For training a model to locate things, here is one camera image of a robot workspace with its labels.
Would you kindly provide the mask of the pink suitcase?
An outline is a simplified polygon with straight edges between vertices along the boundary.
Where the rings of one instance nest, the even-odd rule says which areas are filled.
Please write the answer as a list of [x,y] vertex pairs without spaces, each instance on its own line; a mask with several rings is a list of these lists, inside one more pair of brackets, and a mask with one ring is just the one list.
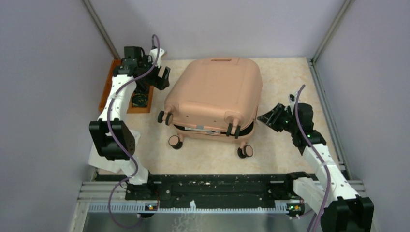
[[249,58],[197,59],[170,90],[157,121],[175,129],[168,140],[174,149],[187,137],[209,139],[237,143],[238,156],[250,158],[262,88],[260,67]]

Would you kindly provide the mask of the white cloth under left arm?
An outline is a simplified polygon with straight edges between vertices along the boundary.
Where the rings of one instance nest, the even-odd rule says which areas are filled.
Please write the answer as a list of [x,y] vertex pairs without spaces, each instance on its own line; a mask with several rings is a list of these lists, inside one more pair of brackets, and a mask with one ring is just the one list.
[[[137,152],[131,151],[131,154],[133,155],[133,158],[136,160],[138,164],[138,171],[137,175],[148,175],[148,170],[141,164]],[[126,172],[123,172],[127,176],[131,176],[135,172],[135,164],[129,160],[127,162],[117,162],[117,161],[109,161],[106,157],[100,156],[97,152],[96,146],[92,145],[91,151],[90,151],[90,156],[88,159],[88,164],[102,169],[106,170],[112,173],[118,174],[120,171],[122,171],[122,168],[126,168]]]

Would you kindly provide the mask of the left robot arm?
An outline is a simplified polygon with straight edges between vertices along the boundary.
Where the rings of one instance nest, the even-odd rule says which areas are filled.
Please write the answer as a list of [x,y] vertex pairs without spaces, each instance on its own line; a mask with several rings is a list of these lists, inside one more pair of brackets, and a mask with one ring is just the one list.
[[101,114],[88,126],[93,140],[88,164],[112,173],[122,171],[127,190],[149,200],[155,194],[155,187],[148,182],[149,171],[135,155],[141,134],[130,130],[125,118],[137,85],[163,90],[169,86],[170,68],[165,68],[163,76],[159,76],[165,50],[157,46],[152,46],[149,54],[141,47],[126,46],[124,54],[125,58],[112,69],[111,88]]

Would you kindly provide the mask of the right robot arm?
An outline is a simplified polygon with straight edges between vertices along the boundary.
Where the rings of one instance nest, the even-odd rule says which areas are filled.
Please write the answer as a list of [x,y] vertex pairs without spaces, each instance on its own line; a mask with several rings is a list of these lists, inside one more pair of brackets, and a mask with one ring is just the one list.
[[292,143],[314,170],[319,188],[305,172],[287,174],[283,192],[289,199],[301,197],[315,212],[311,224],[324,232],[369,232],[374,204],[362,197],[334,162],[324,137],[314,129],[313,108],[306,103],[294,106],[277,104],[257,119],[276,132],[291,134]]

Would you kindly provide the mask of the rolled yellow green tie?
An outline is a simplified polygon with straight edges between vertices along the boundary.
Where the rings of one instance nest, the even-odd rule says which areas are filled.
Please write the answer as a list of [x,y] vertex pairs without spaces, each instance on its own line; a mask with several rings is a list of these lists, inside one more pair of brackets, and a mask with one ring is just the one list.
[[132,108],[147,108],[149,95],[143,93],[134,93],[131,98]]

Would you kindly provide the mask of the wooden compartment tray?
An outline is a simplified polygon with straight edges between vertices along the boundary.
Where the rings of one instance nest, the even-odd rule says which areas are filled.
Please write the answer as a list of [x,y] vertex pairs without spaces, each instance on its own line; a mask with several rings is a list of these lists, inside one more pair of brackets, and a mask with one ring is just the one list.
[[[100,112],[103,111],[103,109],[104,109],[104,107],[107,103],[107,98],[109,96],[109,93],[111,91],[112,72],[113,72],[114,68],[117,65],[119,65],[120,63],[121,63],[121,61],[119,59],[114,59],[111,62],[109,73],[108,73],[107,79],[105,81],[103,93],[102,93],[100,103],[99,103],[99,106],[98,106],[98,109],[99,109]],[[130,100],[129,100],[129,106],[128,106],[127,113],[128,114],[148,114],[148,113],[150,113],[151,112],[151,106],[152,106],[152,103],[153,103],[153,92],[154,92],[154,87],[150,86],[149,91],[147,91],[147,93],[145,93],[145,94],[149,95],[147,108],[132,108],[131,98],[135,93],[135,92],[132,92],[132,95],[131,95]]]

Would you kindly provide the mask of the aluminium rail frame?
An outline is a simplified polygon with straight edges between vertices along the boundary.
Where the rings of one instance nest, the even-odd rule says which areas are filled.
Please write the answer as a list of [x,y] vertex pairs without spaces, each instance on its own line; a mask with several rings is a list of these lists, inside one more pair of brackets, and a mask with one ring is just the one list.
[[368,232],[374,204],[361,182],[326,182],[287,175],[152,175],[133,185],[120,176],[84,182],[78,200],[101,213],[268,213],[301,217],[314,212],[325,232]]

